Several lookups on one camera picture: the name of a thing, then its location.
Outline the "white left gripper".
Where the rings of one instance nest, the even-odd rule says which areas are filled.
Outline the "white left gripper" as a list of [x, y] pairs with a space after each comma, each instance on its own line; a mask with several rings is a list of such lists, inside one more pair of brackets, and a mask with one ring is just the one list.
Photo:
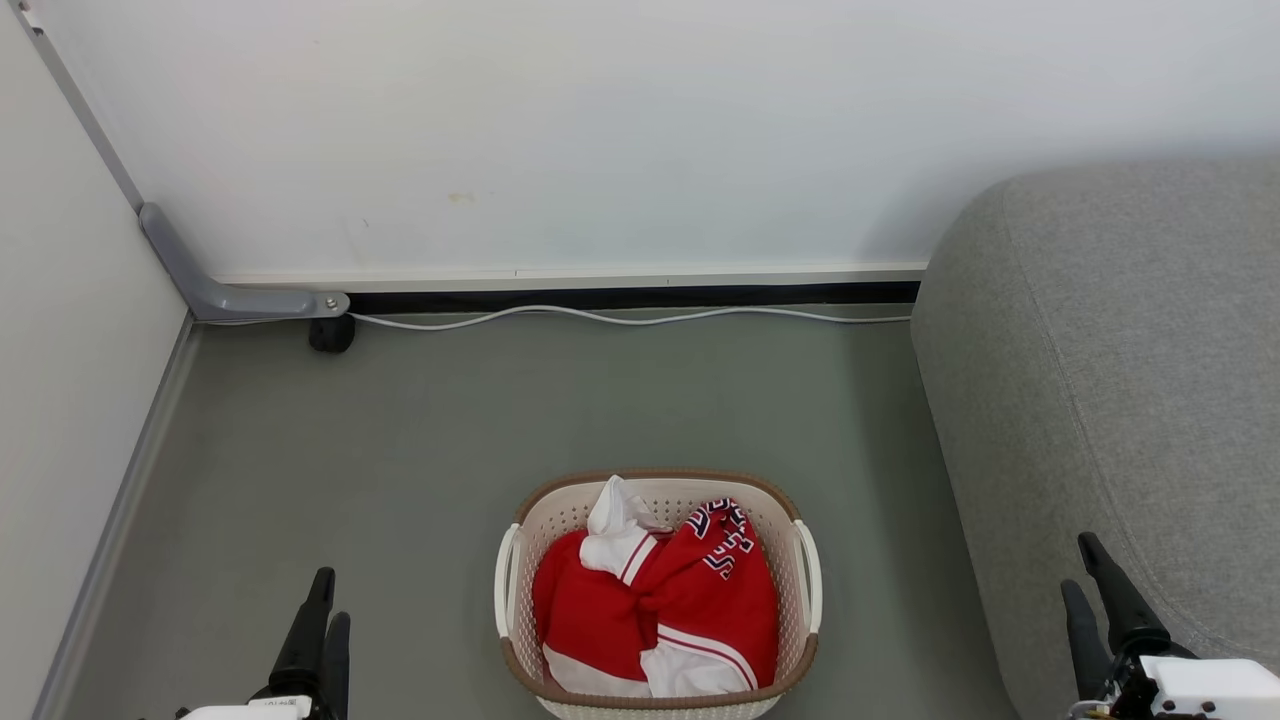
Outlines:
[[274, 662], [268, 687], [242, 705], [179, 708], [178, 720], [349, 719], [351, 618], [337, 612], [333, 568], [316, 570]]

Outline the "grey metal partition foot bracket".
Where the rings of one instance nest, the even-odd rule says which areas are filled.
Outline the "grey metal partition foot bracket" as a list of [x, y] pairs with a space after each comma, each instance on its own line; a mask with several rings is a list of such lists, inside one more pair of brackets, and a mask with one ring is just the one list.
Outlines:
[[223, 284], [209, 275], [155, 202], [138, 210], [140, 228], [166, 274], [202, 323], [311, 320], [343, 316], [349, 297], [342, 292], [261, 290]]

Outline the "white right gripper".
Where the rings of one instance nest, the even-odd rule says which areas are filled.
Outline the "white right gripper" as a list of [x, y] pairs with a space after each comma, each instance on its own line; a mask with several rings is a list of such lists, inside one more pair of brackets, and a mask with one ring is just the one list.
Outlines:
[[1108, 624], [1105, 648], [1080, 585], [1061, 582], [1078, 701], [1068, 720], [1280, 720], [1280, 676], [1248, 659], [1193, 659], [1097, 534], [1076, 537]]

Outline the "red and white jersey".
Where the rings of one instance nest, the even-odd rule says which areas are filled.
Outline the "red and white jersey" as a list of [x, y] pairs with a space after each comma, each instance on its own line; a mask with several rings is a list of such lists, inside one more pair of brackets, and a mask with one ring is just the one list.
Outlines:
[[532, 579], [535, 637], [579, 694], [682, 698], [758, 691], [776, 676], [778, 596], [735, 498], [663, 523], [612, 477], [585, 528], [550, 544]]

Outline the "grey fabric sofa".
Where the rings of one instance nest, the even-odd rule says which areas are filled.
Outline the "grey fabric sofa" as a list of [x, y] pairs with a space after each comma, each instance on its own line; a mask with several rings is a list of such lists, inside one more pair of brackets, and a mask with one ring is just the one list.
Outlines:
[[911, 341], [1021, 720], [1076, 689], [1094, 533], [1174, 639], [1280, 675], [1280, 156], [1020, 176], [951, 224]]

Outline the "cream plastic laundry basket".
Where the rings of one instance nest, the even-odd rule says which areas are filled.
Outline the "cream plastic laundry basket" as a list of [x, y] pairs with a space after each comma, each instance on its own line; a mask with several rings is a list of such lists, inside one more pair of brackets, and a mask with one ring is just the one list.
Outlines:
[[[532, 618], [532, 579], [550, 544], [585, 528], [612, 477], [634, 480], [663, 521], [681, 523], [695, 503], [731, 497], [749, 515], [778, 596], [780, 647], [774, 680], [758, 691], [682, 698], [625, 698], [561, 689], [545, 669]], [[817, 543], [797, 506], [773, 484], [732, 471], [645, 469], [593, 471], [552, 480], [520, 506], [495, 561], [495, 630], [507, 667], [556, 720], [756, 720], [809, 673], [823, 619]]]

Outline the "black caster wheel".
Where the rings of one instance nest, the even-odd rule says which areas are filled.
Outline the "black caster wheel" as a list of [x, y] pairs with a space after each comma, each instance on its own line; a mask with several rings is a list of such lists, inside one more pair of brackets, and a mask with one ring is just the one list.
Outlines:
[[356, 327], [349, 314], [314, 318], [308, 322], [308, 346], [319, 354], [344, 354], [355, 342]]

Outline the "grey floor skirting rail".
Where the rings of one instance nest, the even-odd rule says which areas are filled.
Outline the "grey floor skirting rail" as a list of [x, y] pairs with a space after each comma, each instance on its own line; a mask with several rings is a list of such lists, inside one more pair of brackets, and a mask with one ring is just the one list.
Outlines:
[[200, 331], [193, 315], [188, 314], [177, 336], [31, 720], [65, 720], [131, 525], [163, 450], [198, 345]]

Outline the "black baseboard strip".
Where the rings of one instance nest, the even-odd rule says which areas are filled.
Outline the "black baseboard strip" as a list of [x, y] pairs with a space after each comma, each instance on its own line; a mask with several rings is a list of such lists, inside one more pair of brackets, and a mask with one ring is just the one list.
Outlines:
[[364, 315], [477, 314], [547, 305], [575, 310], [746, 307], [813, 304], [913, 304], [918, 281], [824, 284], [741, 284], [618, 290], [516, 290], [467, 292], [367, 292], [349, 296]]

